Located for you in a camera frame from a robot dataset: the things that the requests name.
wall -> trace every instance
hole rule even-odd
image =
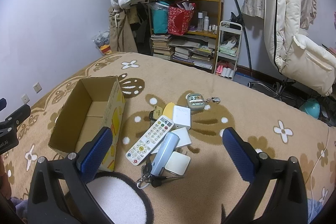
[[[225,0],[224,18],[230,19],[231,12],[238,14],[234,0]],[[238,0],[242,7],[244,0]],[[317,0],[317,16],[308,29],[309,38],[318,45],[322,43],[328,47],[336,47],[336,30],[334,26],[334,12],[336,0]],[[244,16],[246,33],[249,41],[253,70],[282,79],[283,76],[272,65],[264,44],[264,20],[258,17]],[[239,65],[249,67],[245,39],[242,38]]]
[[[0,0],[0,98],[7,100],[0,121],[22,105],[24,93],[33,105],[101,57],[90,38],[108,29],[109,6],[110,0]]]

chair base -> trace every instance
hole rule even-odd
[[[277,99],[279,101],[284,101],[283,99],[289,99],[295,102],[296,105],[296,99],[286,96],[284,95],[284,90],[286,87],[293,85],[295,82],[288,82],[289,78],[286,78],[285,80],[281,81],[281,83],[276,82],[275,86],[276,87],[270,87],[268,85],[265,85],[263,82],[260,81],[253,81],[253,82],[248,82],[247,86],[249,88],[253,88],[254,85],[260,85],[263,88],[265,88],[266,90],[268,90],[271,93],[271,97],[274,99]]]

clear bottle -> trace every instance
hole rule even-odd
[[[204,17],[204,30],[209,30],[209,17]]]
[[[203,30],[203,13],[198,13],[198,25],[197,25],[197,31],[202,32]]]

cardboard box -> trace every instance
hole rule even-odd
[[[112,172],[124,107],[117,76],[80,79],[61,109],[48,146],[66,157],[79,152],[102,127],[109,127],[113,143],[99,169]]]

power outlet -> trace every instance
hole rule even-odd
[[[33,86],[33,88],[36,93],[39,93],[42,90],[41,85],[38,82]]]
[[[24,104],[26,104],[26,103],[28,103],[28,102],[30,101],[28,95],[26,95],[26,94],[23,95],[23,96],[21,97],[21,99],[22,99],[22,101],[23,101]]]

